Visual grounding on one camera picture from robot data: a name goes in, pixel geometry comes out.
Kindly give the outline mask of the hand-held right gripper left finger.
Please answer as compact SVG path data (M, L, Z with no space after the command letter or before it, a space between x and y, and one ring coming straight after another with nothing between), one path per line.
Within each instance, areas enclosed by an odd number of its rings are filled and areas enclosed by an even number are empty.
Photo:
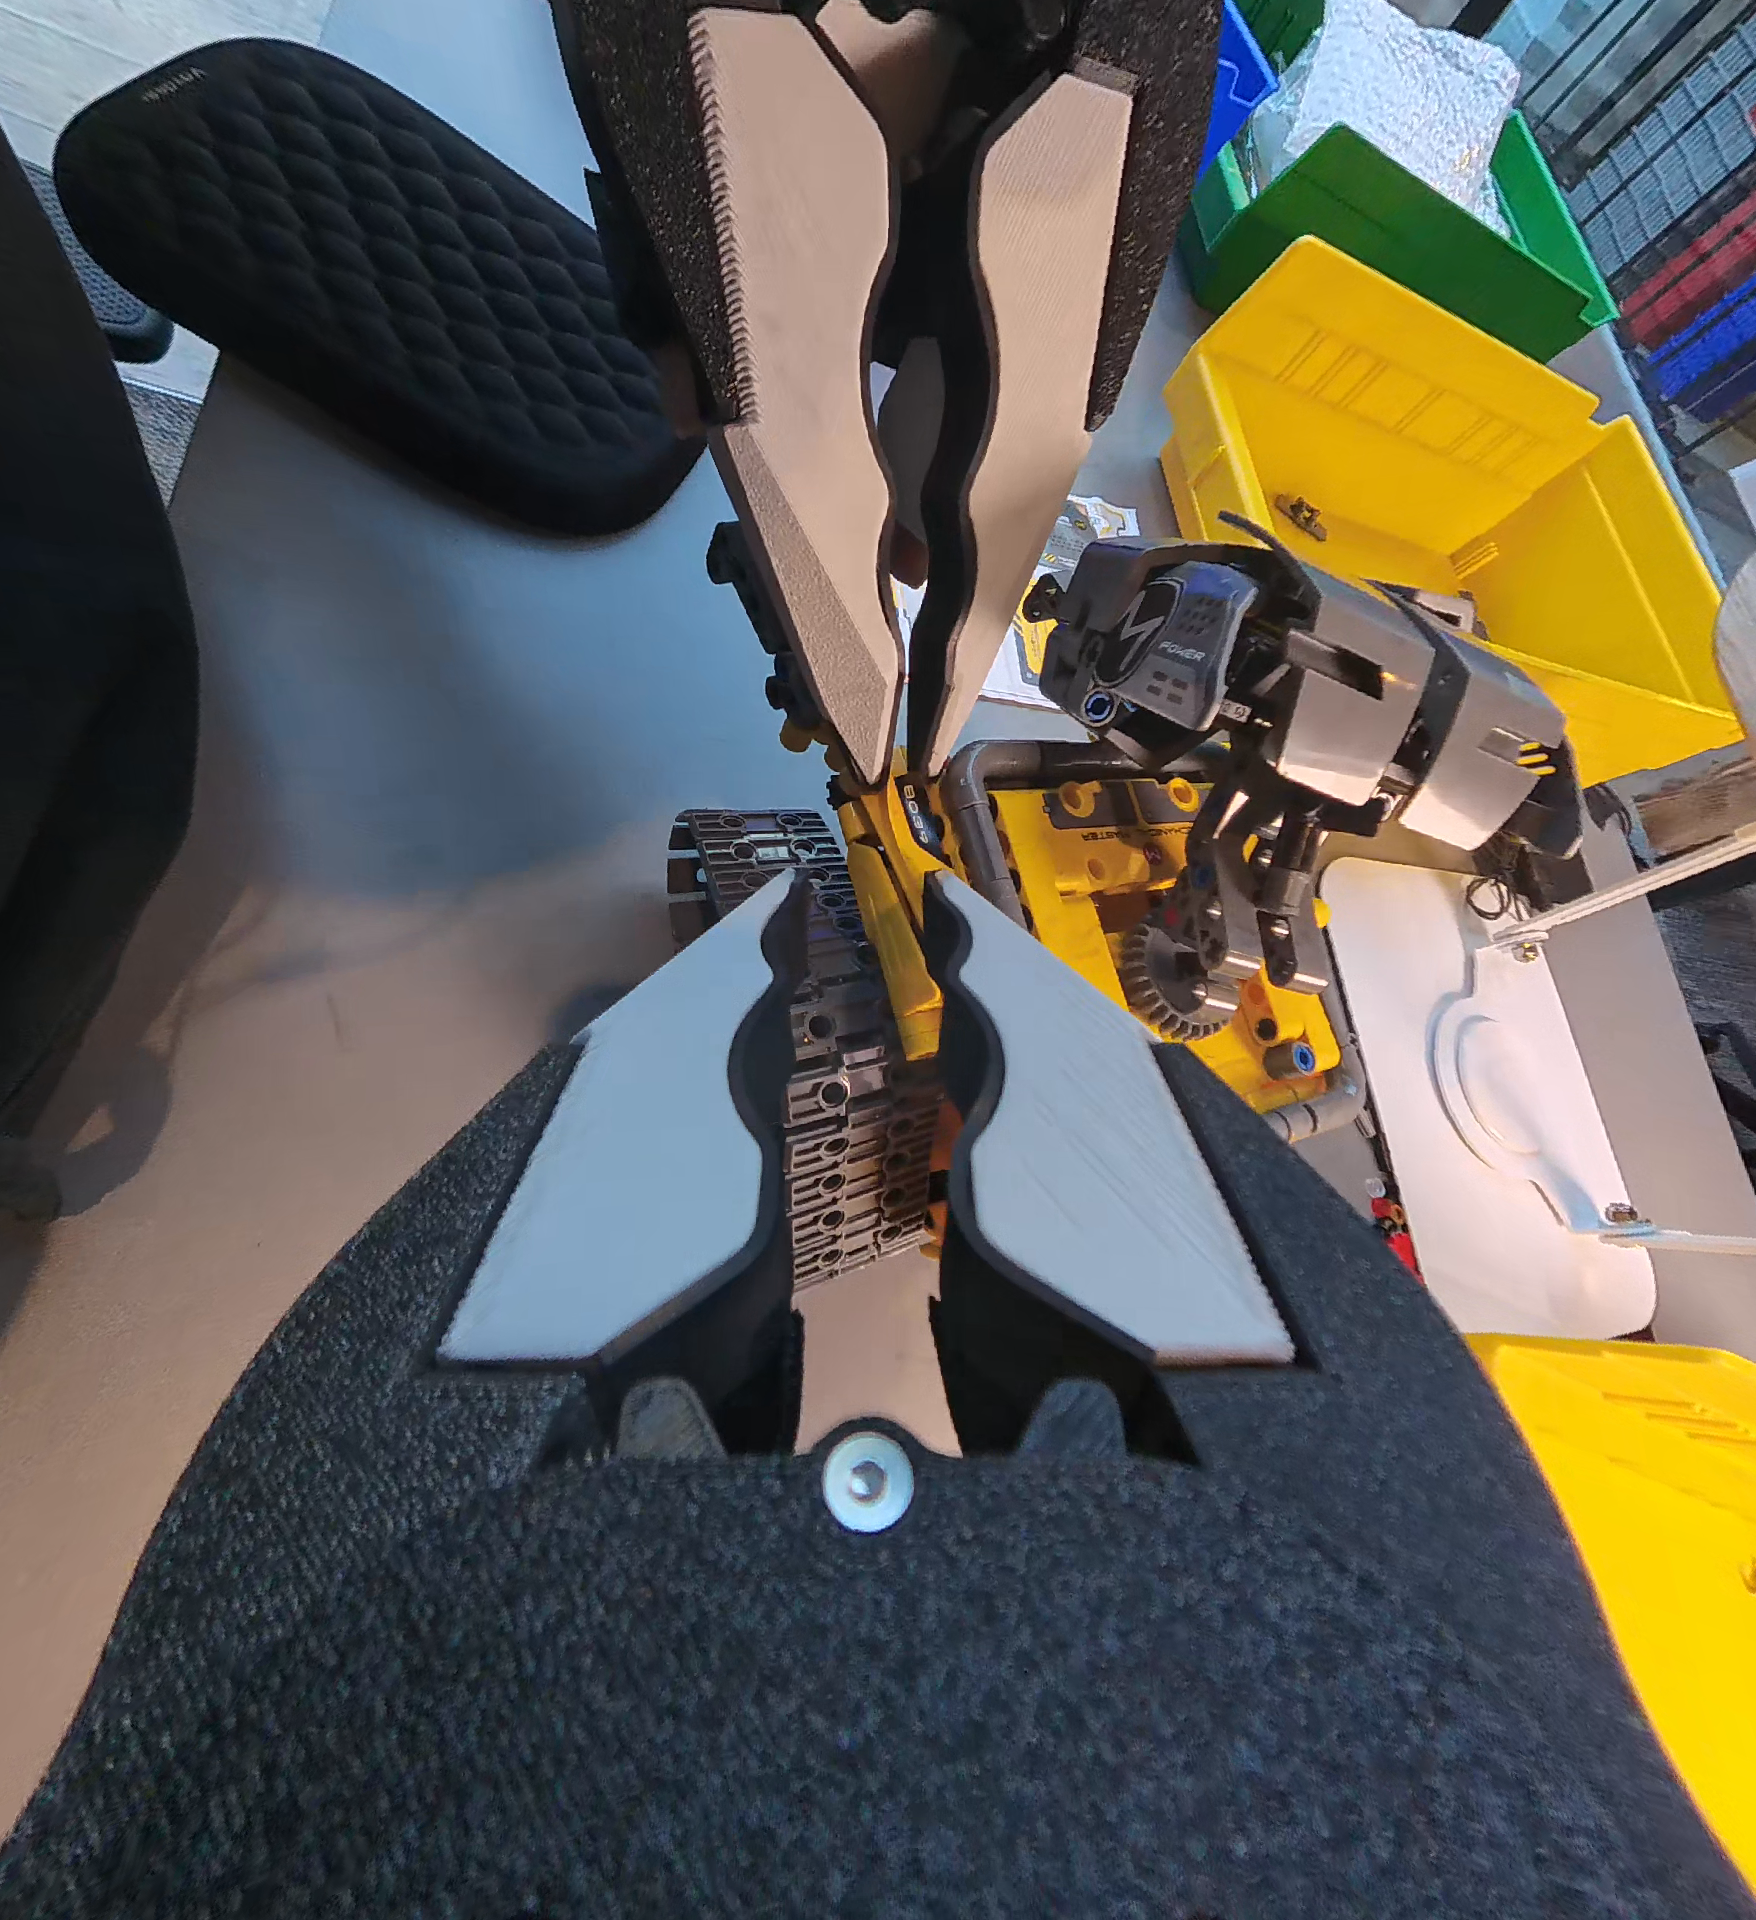
M803 882L783 869L582 1030L441 1361L620 1361L747 1255L765 1147L731 1053L801 966Z

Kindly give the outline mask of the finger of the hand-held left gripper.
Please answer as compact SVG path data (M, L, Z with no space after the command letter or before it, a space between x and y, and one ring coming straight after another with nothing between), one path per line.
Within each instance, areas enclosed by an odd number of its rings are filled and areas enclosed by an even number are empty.
M902 691L881 582L891 483L867 397L870 318L891 266L890 147L794 15L703 6L690 56L741 381L716 458L780 643L875 783Z
M956 747L1090 439L1129 117L1125 90L1063 73L988 126L969 164L908 637L905 751L922 774Z

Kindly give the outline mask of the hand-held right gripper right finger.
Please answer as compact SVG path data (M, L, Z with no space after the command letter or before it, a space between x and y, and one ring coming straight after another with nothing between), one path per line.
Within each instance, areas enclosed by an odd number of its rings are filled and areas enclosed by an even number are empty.
M1146 1029L952 874L925 879L919 932L969 1245L1136 1359L1289 1364Z

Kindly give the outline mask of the white sticker sheet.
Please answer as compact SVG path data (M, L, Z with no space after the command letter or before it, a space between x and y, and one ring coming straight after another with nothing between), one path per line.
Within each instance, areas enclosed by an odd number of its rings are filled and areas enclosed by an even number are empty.
M1133 508L1112 505L1100 496L1069 496L1046 548L1036 555L1028 593L1036 593L1036 610L1056 607L1073 565L1095 542L1129 539L1140 533ZM1052 706L1041 691L1041 669L1053 622L1035 617L1025 603L1015 610L991 669L982 680L981 697L995 704Z

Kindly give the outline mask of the yellow grey toy brick robot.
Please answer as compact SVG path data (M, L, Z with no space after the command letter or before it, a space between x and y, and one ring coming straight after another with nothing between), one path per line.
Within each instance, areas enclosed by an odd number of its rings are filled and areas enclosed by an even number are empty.
M944 1234L956 1120L935 1087L939 991L919 944L925 878L949 869L974 891L1004 882L1036 944L1133 1015L1116 975L1122 935L1180 878L1223 748L1212 737L1152 778L1096 737L985 737L954 751L938 778L908 771L902 751L884 787L834 778L825 811L676 814L666 864L676 945L773 872L810 879L810 972L794 998L780 1122L798 1290L895 1253L935 1253ZM952 865L911 847L895 774L931 788ZM1321 995L1297 995L1257 975L1226 1025L1182 1046L1250 1110L1294 1133L1337 1127L1360 1092L1326 995L1329 982Z

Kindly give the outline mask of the grey toy robot head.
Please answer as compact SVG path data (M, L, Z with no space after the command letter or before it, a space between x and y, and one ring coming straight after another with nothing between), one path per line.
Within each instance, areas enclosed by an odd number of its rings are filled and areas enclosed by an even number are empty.
M1317 861L1333 831L1403 822L1458 851L1565 861L1581 847L1562 710L1490 653L1472 610L1357 586L1226 513L1239 542L1083 550L1041 690L1152 778L1223 737L1186 864L1122 935L1116 975L1162 1040L1204 1040L1262 975L1321 995Z

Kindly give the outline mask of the grey desk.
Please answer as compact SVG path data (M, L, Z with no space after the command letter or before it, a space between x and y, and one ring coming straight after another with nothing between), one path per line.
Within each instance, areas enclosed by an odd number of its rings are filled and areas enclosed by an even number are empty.
M813 805L710 473L539 542L221 358L170 521L185 847L46 1110L67 1213L0 1223L0 1841L177 1476L328 1255L536 1049L670 955L687 803Z

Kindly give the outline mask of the person's left hand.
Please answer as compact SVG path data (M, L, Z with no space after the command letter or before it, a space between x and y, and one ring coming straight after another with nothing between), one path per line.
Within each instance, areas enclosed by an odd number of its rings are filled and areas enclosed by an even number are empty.
M935 338L908 338L875 409L875 431L891 483L890 573L922 586L929 543L919 492L935 462L944 417L944 371Z

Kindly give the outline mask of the blue plastic bin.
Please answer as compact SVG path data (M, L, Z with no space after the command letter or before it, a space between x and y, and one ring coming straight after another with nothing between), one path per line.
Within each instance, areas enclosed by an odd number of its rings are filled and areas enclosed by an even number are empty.
M1212 85L1197 180L1203 180L1214 159L1237 139L1257 105L1269 100L1274 88L1277 73L1257 38L1247 31L1243 12L1237 3L1223 3L1217 76Z

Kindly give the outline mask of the green plastic bin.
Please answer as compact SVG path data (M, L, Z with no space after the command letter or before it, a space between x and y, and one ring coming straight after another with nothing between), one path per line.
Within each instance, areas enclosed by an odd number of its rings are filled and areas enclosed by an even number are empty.
M1616 325L1609 287L1522 115L1504 123L1487 180L1504 230L1343 126L1260 191L1234 152L1220 152L1189 196L1180 271L1193 301L1220 317L1294 238L1317 236L1535 362Z

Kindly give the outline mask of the white book stand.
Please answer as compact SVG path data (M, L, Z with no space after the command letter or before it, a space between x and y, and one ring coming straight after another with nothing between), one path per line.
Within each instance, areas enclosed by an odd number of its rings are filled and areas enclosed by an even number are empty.
M1756 818L1641 869L1584 801L1534 922L1403 857L1326 865L1340 991L1418 1271L1468 1334L1653 1334L1756 1361L1756 1191L1656 899L1756 869Z

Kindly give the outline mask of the yellow plastic bin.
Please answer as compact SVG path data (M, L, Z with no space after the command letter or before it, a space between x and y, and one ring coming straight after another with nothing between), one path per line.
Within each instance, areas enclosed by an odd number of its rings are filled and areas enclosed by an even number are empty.
M1631 418L1321 238L1289 246L1162 388L1189 542L1226 509L1344 582L1468 593L1584 783L1738 743L1706 565ZM1320 508L1329 542L1274 513Z
M1643 1711L1756 1891L1756 1364L1706 1348L1468 1344L1525 1433Z

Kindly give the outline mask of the bubble wrap sheet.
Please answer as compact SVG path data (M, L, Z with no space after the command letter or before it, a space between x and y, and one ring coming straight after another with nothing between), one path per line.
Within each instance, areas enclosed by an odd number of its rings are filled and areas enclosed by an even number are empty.
M1481 41L1421 29L1394 3L1326 3L1321 26L1247 123L1247 189L1262 191L1343 126L1507 234L1490 156L1517 90L1517 63Z

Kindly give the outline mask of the parts storage rack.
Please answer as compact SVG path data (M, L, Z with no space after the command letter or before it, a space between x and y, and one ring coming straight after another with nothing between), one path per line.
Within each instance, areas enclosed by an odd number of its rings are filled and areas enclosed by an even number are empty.
M1490 41L1673 445L1756 455L1756 3L1512 3Z

